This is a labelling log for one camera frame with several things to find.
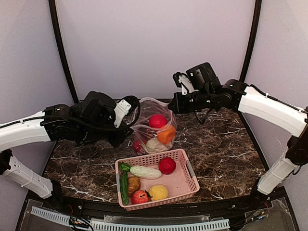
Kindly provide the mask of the yellow fruit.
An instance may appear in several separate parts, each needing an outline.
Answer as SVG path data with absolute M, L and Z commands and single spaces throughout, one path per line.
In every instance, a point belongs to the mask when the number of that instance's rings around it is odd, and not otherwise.
M 168 189 L 165 185 L 157 184 L 150 188 L 149 195 L 152 201 L 158 201 L 168 198 Z

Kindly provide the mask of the green cucumber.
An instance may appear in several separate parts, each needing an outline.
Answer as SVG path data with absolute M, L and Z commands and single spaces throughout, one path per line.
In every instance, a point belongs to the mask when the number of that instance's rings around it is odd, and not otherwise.
M 122 171 L 122 175 L 120 178 L 120 193 L 123 205 L 129 204 L 129 196 L 128 196 L 128 173 L 130 172 L 131 166 L 127 163 L 120 162 L 119 168 Z

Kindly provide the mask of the orange fruit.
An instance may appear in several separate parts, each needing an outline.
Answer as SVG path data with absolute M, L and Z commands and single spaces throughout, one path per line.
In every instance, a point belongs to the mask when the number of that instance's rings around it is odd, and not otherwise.
M 170 143 L 176 135 L 176 129 L 172 125 L 164 125 L 160 128 L 160 131 L 157 134 L 157 139 L 163 144 Z

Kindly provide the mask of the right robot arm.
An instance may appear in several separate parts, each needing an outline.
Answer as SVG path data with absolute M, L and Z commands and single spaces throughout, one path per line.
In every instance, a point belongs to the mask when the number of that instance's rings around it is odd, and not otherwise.
M 257 181 L 257 195 L 269 195 L 296 169 L 308 163 L 308 111 L 262 92 L 236 79 L 221 84 L 210 63 L 177 72 L 173 80 L 181 92 L 174 93 L 169 110 L 175 114 L 202 109 L 227 108 L 249 114 L 283 128 L 291 134 L 287 151 Z

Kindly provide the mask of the clear zip top bag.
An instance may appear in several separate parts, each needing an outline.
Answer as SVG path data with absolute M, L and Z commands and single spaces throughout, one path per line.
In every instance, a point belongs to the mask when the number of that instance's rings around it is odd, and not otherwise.
M 177 123 L 175 116 L 164 103 L 146 97 L 140 100 L 141 110 L 133 125 L 133 150 L 137 155 L 155 154 L 173 147 Z

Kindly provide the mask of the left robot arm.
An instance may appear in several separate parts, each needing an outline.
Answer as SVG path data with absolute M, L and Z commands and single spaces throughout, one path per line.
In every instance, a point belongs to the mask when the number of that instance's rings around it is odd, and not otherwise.
M 60 197 L 61 185 L 23 165 L 12 148 L 36 143 L 68 140 L 76 146 L 108 141 L 117 148 L 133 132 L 133 123 L 123 118 L 139 110 L 139 100 L 126 96 L 119 102 L 108 95 L 91 91 L 73 106 L 57 104 L 34 115 L 0 126 L 0 173 L 27 188 L 40 198 Z

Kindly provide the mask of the pale green cabbage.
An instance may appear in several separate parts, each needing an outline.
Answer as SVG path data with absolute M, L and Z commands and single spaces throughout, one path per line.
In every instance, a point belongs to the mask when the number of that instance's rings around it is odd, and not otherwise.
M 157 137 L 155 137 L 147 141 L 147 143 L 144 146 L 144 150 L 148 154 L 155 154 L 155 153 L 167 151 L 171 149 L 172 146 L 173 146 L 173 142 L 163 144 L 157 139 Z

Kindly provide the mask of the red ball fruit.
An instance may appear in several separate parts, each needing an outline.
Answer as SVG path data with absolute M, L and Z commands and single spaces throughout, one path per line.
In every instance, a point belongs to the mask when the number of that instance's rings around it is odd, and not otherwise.
M 144 149 L 138 140 L 134 140 L 132 147 L 136 154 L 138 155 L 144 154 Z

